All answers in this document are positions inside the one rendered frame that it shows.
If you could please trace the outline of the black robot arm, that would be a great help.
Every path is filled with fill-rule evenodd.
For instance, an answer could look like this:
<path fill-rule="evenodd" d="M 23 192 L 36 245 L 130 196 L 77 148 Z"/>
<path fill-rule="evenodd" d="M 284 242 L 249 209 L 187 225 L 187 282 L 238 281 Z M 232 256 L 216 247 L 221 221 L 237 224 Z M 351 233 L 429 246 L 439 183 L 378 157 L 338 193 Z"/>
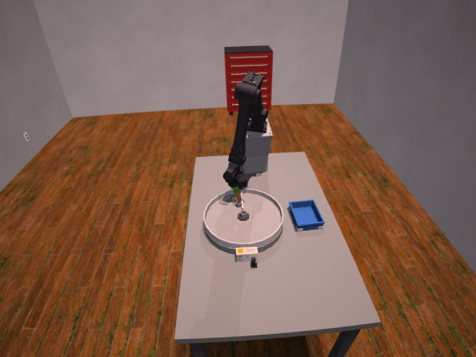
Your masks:
<path fill-rule="evenodd" d="M 230 163 L 223 174 L 223 178 L 226 181 L 230 181 L 232 184 L 237 183 L 240 190 L 247 187 L 247 180 L 243 177 L 243 172 L 240 170 L 240 166 L 242 166 L 246 160 L 246 133 L 247 131 L 267 132 L 268 122 L 266 121 L 264 123 L 264 121 L 268 111 L 267 109 L 264 109 L 262 98 L 260 97 L 263 80 L 264 75 L 249 71 L 242 82 L 237 83 L 234 92 L 234 98 L 239 100 L 239 112 L 234 143 L 228 157 Z M 237 175 L 239 172 L 240 174 Z"/>

